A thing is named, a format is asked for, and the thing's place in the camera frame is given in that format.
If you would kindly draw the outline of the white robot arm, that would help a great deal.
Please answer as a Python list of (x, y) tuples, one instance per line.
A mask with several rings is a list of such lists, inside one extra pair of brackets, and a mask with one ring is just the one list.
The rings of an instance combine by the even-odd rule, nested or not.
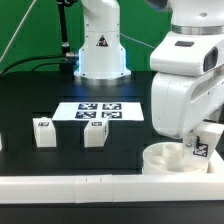
[[(206, 121), (224, 105), (224, 0), (145, 0), (170, 11), (171, 30), (150, 56), (154, 129), (184, 140), (198, 155), (216, 147), (223, 132)], [(75, 79), (95, 85), (130, 75), (120, 44), (117, 0), (81, 0), (84, 44)]]

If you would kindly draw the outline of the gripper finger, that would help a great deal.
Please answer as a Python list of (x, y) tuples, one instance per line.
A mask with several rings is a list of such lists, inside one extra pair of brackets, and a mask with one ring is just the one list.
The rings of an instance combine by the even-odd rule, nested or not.
[(198, 148), (199, 142), (200, 137), (193, 131), (183, 137), (183, 145), (190, 153), (193, 153)]

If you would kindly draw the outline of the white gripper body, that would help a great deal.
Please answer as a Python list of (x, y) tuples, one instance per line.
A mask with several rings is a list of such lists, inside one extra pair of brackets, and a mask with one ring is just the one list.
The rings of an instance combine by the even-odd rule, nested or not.
[(180, 139), (224, 105), (224, 34), (169, 32), (150, 57), (155, 130)]

